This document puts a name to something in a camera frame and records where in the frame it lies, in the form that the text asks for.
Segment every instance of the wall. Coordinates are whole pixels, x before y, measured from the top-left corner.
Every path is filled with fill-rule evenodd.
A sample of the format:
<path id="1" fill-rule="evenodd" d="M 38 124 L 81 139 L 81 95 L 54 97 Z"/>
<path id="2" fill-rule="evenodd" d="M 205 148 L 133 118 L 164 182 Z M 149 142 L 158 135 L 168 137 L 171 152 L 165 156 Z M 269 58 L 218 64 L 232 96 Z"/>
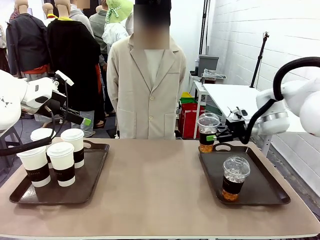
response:
<path id="1" fill-rule="evenodd" d="M 272 88 L 275 73 L 284 64 L 320 56 L 320 1 L 318 0 L 217 0 L 212 24 L 210 54 L 219 56 L 217 70 L 227 84 L 249 85 L 268 31 L 256 87 Z M 284 78 L 308 81 L 319 68 L 293 70 Z M 308 134 L 283 133 L 272 144 L 320 195 L 320 139 Z"/>
<path id="2" fill-rule="evenodd" d="M 189 91 L 189 71 L 195 70 L 195 60 L 199 55 L 204 0 L 172 0 L 171 2 L 170 34 L 186 56 L 187 73 L 184 89 Z M 214 14 L 215 0 L 211 0 L 210 10 L 209 18 Z"/>
<path id="3" fill-rule="evenodd" d="M 32 9 L 32 15 L 40 20 L 45 19 L 44 11 L 42 10 L 43 0 L 28 0 L 29 8 Z M 9 21 L 11 14 L 14 11 L 15 0 L 0 0 L 0 25 L 4 29 L 7 28 L 6 22 Z"/>

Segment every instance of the plastic cup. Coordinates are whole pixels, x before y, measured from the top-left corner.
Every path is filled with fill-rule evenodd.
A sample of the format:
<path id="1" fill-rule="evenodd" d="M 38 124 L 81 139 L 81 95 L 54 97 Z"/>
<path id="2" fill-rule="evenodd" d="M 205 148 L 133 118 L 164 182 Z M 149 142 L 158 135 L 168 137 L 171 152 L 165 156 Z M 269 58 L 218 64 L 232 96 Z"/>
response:
<path id="1" fill-rule="evenodd" d="M 45 151 L 46 147 L 42 146 L 17 153 L 29 179 L 36 188 L 47 185 L 51 180 Z"/>
<path id="2" fill-rule="evenodd" d="M 231 156 L 224 161 L 223 169 L 222 195 L 228 201 L 236 201 L 246 177 L 250 175 L 250 165 L 243 157 Z"/>
<path id="3" fill-rule="evenodd" d="M 85 164 L 84 135 L 84 131 L 78 128 L 71 128 L 61 133 L 61 139 L 74 146 L 73 159 L 76 169 Z"/>
<path id="4" fill-rule="evenodd" d="M 47 150 L 61 187 L 68 187 L 76 181 L 74 149 L 71 143 L 62 141 L 51 145 Z"/>
<path id="5" fill-rule="evenodd" d="M 36 130 L 34 130 L 32 133 L 31 133 L 31 140 L 34 142 L 34 141 L 38 141 L 38 140 L 41 140 L 41 139 L 45 139 L 47 137 L 50 137 L 51 136 L 51 133 L 52 133 L 52 129 L 51 128 L 38 128 Z M 50 145 L 47 145 L 45 147 L 45 154 L 46 154 L 46 159 L 49 163 L 49 168 L 52 169 L 52 163 L 51 163 L 51 160 L 50 160 L 50 157 L 47 155 L 47 150 L 48 148 L 51 146 Z"/>
<path id="6" fill-rule="evenodd" d="M 202 153 L 211 153 L 216 140 L 217 126 L 220 124 L 220 119 L 217 115 L 206 112 L 198 119 L 200 133 L 200 147 Z"/>

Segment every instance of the white cup lid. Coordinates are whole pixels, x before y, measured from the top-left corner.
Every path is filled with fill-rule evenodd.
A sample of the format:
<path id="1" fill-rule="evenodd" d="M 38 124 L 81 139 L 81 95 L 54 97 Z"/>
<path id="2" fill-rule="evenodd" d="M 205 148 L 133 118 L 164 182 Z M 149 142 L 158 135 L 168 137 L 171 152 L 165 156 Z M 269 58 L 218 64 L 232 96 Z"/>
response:
<path id="1" fill-rule="evenodd" d="M 48 154 L 49 157 L 63 157 L 73 153 L 74 149 L 75 147 L 70 142 L 62 141 L 51 145 L 47 149 L 46 154 Z"/>
<path id="2" fill-rule="evenodd" d="M 50 137 L 51 133 L 52 133 L 51 128 L 38 128 L 31 133 L 30 138 L 32 141 L 38 141 L 40 139 L 45 139 L 47 137 Z"/>
<path id="3" fill-rule="evenodd" d="M 83 138 L 85 135 L 84 131 L 78 128 L 70 128 L 61 133 L 62 140 L 77 140 Z"/>
<path id="4" fill-rule="evenodd" d="M 17 153 L 16 155 L 19 158 L 21 158 L 21 157 L 25 158 L 25 157 L 31 157 L 33 155 L 37 155 L 37 154 L 44 152 L 44 151 L 46 151 L 46 146 L 37 147 L 35 149 L 31 149 L 28 151 L 23 151 L 23 152 Z"/>

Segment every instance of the white paper cup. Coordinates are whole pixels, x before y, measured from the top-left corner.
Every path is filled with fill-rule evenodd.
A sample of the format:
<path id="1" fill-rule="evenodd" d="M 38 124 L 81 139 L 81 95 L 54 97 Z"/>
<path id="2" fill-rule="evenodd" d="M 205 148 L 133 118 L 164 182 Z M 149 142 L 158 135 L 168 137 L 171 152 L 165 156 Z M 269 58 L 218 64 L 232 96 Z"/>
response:
<path id="1" fill-rule="evenodd" d="M 61 187 L 68 187 L 76 181 L 74 149 L 71 143 L 62 141 L 51 145 L 47 150 Z"/>
<path id="2" fill-rule="evenodd" d="M 17 153 L 29 179 L 36 188 L 47 185 L 51 180 L 45 151 L 46 147 L 42 146 Z"/>
<path id="3" fill-rule="evenodd" d="M 76 169 L 85 164 L 84 135 L 84 131 L 78 128 L 71 128 L 61 133 L 61 139 L 74 146 L 73 159 Z"/>
<path id="4" fill-rule="evenodd" d="M 52 129 L 51 128 L 38 128 L 36 130 L 34 130 L 32 133 L 31 133 L 31 140 L 34 142 L 34 141 L 38 141 L 38 140 L 41 140 L 41 139 L 45 139 L 47 137 L 50 137 L 51 136 L 51 133 L 52 133 Z M 47 150 L 48 148 L 51 146 L 52 144 L 50 145 L 47 145 L 45 146 L 45 153 L 46 153 L 46 159 L 49 163 L 49 168 L 52 169 L 52 163 L 51 163 L 51 160 L 50 160 L 50 157 L 47 155 Z"/>

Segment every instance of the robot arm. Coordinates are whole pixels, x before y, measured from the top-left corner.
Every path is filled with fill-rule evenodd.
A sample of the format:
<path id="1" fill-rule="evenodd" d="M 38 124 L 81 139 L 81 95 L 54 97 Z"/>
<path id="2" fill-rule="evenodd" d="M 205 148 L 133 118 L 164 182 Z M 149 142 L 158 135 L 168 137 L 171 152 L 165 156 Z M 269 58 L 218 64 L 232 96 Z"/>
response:
<path id="1" fill-rule="evenodd" d="M 59 84 L 73 85 L 73 82 L 61 72 L 56 74 L 54 78 L 44 77 L 26 82 L 24 79 L 15 78 L 0 70 L 0 137 L 19 120 L 21 112 L 47 117 L 61 115 L 65 120 L 80 125 L 84 118 L 78 112 L 64 106 L 67 98 L 58 92 Z M 86 119 L 84 122 L 90 124 L 91 121 Z M 50 136 L 21 146 L 0 149 L 0 156 L 46 146 L 51 141 L 52 137 Z"/>
<path id="2" fill-rule="evenodd" d="M 284 76 L 301 67 L 319 67 L 320 57 L 304 57 L 287 63 L 276 73 L 273 89 L 262 91 L 256 97 L 258 111 L 248 125 L 244 119 L 227 118 L 226 127 L 217 134 L 220 142 L 239 138 L 243 144 L 249 142 L 253 129 L 259 135 L 284 133 L 290 126 L 287 107 L 298 117 L 306 132 L 320 137 L 320 79 L 313 81 L 291 81 L 282 84 Z"/>

